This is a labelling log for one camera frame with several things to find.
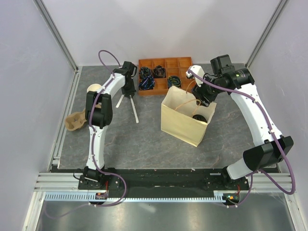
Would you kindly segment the kraft paper bag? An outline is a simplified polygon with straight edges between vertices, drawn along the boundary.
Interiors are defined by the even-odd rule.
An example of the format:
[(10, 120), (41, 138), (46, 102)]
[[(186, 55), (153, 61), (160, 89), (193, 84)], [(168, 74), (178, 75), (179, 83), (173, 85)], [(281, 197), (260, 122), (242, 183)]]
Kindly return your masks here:
[[(193, 94), (172, 86), (161, 103), (161, 130), (197, 147), (205, 135), (216, 106), (216, 103), (211, 103), (208, 107), (201, 106)], [(195, 114), (203, 115), (207, 123), (193, 119)]]

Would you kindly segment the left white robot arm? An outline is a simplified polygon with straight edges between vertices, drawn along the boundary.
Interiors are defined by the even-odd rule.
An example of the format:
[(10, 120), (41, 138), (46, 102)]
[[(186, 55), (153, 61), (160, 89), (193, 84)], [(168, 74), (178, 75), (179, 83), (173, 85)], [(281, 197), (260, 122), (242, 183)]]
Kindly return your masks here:
[(112, 99), (119, 90), (124, 97), (133, 99), (136, 93), (133, 77), (136, 73), (136, 65), (125, 61), (122, 67), (113, 70), (102, 86), (87, 92), (85, 119), (89, 124), (90, 147), (86, 167), (89, 169), (104, 168), (105, 136), (113, 119)]

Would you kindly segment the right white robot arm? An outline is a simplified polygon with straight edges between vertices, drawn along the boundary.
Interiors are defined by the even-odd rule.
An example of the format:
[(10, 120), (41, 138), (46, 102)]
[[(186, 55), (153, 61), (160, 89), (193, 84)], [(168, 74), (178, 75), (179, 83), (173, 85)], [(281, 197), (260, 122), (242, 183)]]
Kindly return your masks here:
[(287, 154), (294, 142), (274, 125), (248, 69), (236, 69), (228, 55), (212, 59), (211, 66), (212, 75), (205, 73), (199, 65), (187, 70), (186, 77), (196, 81), (193, 95), (201, 105), (208, 107), (218, 94), (227, 92), (243, 114), (254, 143), (254, 147), (244, 151), (240, 160), (227, 166), (226, 174), (220, 177), (221, 186), (229, 190), (237, 185), (239, 178), (281, 162), (281, 153)]

